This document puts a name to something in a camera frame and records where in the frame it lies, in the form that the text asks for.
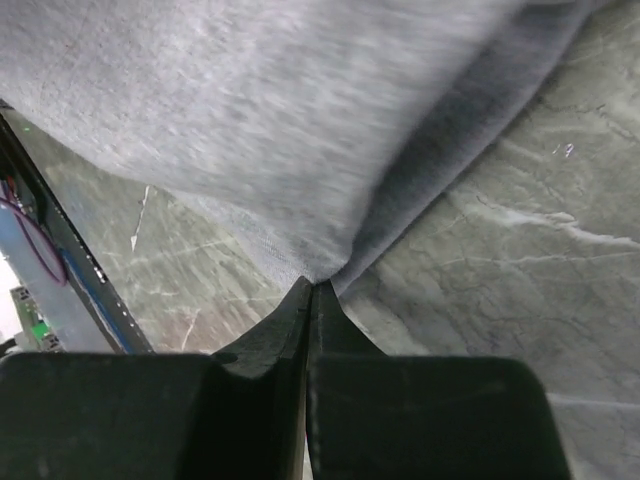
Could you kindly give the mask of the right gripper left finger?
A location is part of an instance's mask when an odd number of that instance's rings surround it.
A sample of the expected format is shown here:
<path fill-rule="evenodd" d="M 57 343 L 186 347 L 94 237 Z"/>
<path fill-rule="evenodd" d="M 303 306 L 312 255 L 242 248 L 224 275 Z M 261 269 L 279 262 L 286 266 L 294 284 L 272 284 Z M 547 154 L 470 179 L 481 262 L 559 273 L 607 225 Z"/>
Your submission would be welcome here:
<path fill-rule="evenodd" d="M 311 284 L 212 355 L 16 353 L 5 479 L 299 479 Z"/>

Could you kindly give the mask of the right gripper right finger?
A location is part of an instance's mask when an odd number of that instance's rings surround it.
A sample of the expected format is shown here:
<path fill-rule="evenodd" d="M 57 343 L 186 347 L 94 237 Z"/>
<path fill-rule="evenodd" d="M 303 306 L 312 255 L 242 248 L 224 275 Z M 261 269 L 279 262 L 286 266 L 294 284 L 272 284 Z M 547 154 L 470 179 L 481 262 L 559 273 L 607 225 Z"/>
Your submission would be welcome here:
<path fill-rule="evenodd" d="M 392 356 L 312 290 L 307 439 L 317 479 L 566 479 L 544 388 L 500 357 Z"/>

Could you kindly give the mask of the grey t-shirt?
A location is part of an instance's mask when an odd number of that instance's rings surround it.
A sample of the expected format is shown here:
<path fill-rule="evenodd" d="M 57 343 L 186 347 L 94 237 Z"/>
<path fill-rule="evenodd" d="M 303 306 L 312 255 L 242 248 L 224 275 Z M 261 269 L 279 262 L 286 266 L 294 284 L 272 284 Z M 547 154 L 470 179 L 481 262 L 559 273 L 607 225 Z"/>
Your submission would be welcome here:
<path fill-rule="evenodd" d="M 345 289 L 510 124 L 595 1 L 5 1 L 1 96 Z"/>

